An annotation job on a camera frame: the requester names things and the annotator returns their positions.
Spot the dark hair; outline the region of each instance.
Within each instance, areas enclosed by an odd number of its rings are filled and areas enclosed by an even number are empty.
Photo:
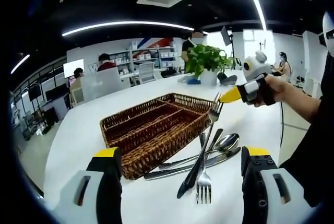
[[[287,54],[284,52],[280,52],[280,56],[283,57],[285,60],[287,60]]]
[[[84,72],[84,70],[82,70],[82,68],[77,68],[74,70],[74,77],[77,79],[80,77],[80,74],[82,74]]]
[[[108,60],[110,60],[110,57],[109,57],[109,54],[107,54],[107,53],[102,53],[99,56],[99,61],[108,61]]]

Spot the monitor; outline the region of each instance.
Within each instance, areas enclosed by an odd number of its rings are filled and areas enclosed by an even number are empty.
[[[225,43],[225,46],[231,44],[231,39],[228,33],[228,30],[226,29],[226,27],[223,27],[223,29],[221,29],[220,31],[221,35],[223,36],[223,41]]]
[[[41,96],[41,88],[40,85],[35,85],[33,87],[30,87],[28,90],[29,100],[32,101],[36,99],[37,97]]]
[[[74,75],[74,71],[77,68],[82,68],[83,71],[85,71],[85,67],[84,67],[84,60],[77,60],[77,61],[72,61],[72,62],[68,62],[65,63],[63,65],[64,68],[64,78],[68,78]]]

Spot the wicker basket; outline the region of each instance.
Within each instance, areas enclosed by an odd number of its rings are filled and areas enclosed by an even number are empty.
[[[119,147],[123,176],[135,180],[172,157],[209,125],[212,101],[170,93],[104,118],[107,148]]]

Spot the ceiling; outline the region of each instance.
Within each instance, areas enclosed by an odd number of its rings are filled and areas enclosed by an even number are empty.
[[[222,24],[233,31],[260,28],[252,0],[183,0],[171,8],[136,4],[137,0],[15,0],[20,16],[10,31],[11,52],[31,57],[11,75],[18,84],[39,67],[66,55],[66,51],[104,41],[136,37],[185,37],[188,32],[157,26],[96,28],[62,37],[62,33],[97,23],[146,20],[201,27],[218,31]],[[268,28],[275,32],[301,34],[321,32],[324,12],[321,0],[259,0]],[[19,57],[12,55],[10,70]]]

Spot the man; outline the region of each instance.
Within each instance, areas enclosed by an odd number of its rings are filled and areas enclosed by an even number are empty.
[[[192,33],[192,36],[188,38],[182,44],[182,52],[181,58],[184,60],[185,63],[188,61],[188,49],[193,48],[196,45],[202,44],[204,40],[204,35],[201,30],[195,29]]]
[[[102,53],[99,56],[99,63],[100,63],[100,66],[98,68],[98,72],[116,67],[116,64],[110,61],[109,55],[106,53]]]
[[[291,77],[291,66],[288,62],[288,58],[286,53],[280,52],[281,60],[280,66],[278,68],[274,68],[275,72],[273,72],[274,76],[281,76],[281,79],[288,82]]]
[[[302,142],[285,168],[304,188],[304,198],[310,206],[331,200],[333,193],[332,162],[334,132],[334,23],[328,13],[324,15],[323,31],[328,49],[321,90],[323,96],[315,99],[283,80],[268,75],[267,84],[274,91],[275,100],[287,103],[301,117],[311,123]],[[263,104],[257,98],[255,106]]]
[[[72,85],[70,87],[71,90],[81,88],[81,80],[80,80],[80,78],[82,76],[84,76],[83,72],[84,72],[84,70],[82,70],[82,68],[80,68],[80,67],[74,70],[75,81],[72,83]]]

